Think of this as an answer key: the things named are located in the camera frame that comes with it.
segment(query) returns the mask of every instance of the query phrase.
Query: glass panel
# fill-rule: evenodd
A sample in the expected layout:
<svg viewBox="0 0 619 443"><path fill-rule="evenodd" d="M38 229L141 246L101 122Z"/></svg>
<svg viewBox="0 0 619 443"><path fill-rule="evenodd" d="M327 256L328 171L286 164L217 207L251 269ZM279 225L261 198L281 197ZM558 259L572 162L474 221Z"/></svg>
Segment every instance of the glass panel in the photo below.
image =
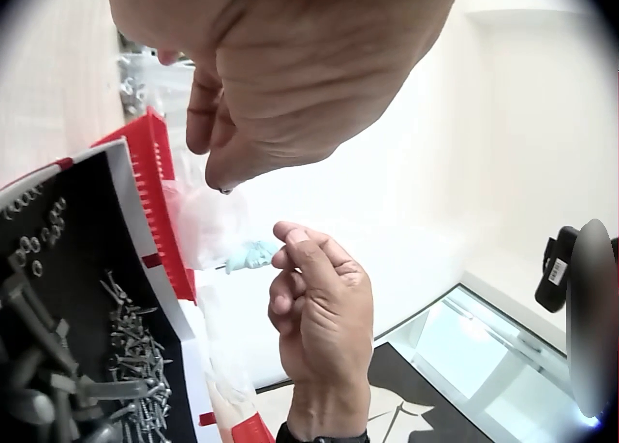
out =
<svg viewBox="0 0 619 443"><path fill-rule="evenodd" d="M387 341L494 441L565 443L598 424L574 402L566 358L463 286Z"/></svg>

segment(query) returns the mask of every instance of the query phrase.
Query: red storage box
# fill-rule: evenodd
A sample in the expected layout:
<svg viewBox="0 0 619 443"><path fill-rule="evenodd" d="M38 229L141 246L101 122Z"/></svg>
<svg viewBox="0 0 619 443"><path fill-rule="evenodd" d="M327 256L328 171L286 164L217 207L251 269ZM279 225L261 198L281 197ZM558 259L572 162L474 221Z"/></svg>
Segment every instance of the red storage box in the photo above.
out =
<svg viewBox="0 0 619 443"><path fill-rule="evenodd" d="M149 107L144 116L93 146L119 138L125 138L129 145L131 166L144 213L172 288L177 298L195 302L194 271L185 268L183 264L163 194L162 180L175 180L165 120ZM158 263L159 260L146 262L154 266Z"/></svg>

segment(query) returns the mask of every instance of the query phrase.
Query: sticker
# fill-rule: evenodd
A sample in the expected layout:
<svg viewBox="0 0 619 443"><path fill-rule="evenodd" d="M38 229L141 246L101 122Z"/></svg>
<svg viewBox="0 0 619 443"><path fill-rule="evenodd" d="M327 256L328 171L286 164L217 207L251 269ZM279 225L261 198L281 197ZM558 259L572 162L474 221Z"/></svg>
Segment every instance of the sticker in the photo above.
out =
<svg viewBox="0 0 619 443"><path fill-rule="evenodd" d="M559 286L561 283L561 279L563 279L563 275L565 275L565 271L568 268L568 263L557 258L555 263L552 266L552 270L550 271L550 275L548 276L548 280L553 282L556 286Z"/></svg>

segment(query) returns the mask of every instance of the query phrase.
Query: wooden surface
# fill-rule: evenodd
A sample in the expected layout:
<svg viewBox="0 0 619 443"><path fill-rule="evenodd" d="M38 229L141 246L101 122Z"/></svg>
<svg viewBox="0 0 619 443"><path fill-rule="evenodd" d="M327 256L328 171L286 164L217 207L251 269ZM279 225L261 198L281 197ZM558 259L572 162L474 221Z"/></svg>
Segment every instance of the wooden surface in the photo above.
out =
<svg viewBox="0 0 619 443"><path fill-rule="evenodd" d="M18 0L0 45L0 186L124 124L108 0Z"/></svg>

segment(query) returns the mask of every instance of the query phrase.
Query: fingernail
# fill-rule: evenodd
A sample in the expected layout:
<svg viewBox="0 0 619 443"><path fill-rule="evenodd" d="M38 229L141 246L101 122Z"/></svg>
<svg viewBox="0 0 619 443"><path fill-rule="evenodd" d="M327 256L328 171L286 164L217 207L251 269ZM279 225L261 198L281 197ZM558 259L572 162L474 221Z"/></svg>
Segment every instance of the fingernail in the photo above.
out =
<svg viewBox="0 0 619 443"><path fill-rule="evenodd" d="M300 230L300 229L292 229L288 233L288 238L290 239L292 243L299 243L299 242L307 241L310 239L307 233L305 233L305 231Z"/></svg>
<svg viewBox="0 0 619 443"><path fill-rule="evenodd" d="M283 295L278 295L273 301L273 311L278 315L284 315L290 310L290 302Z"/></svg>

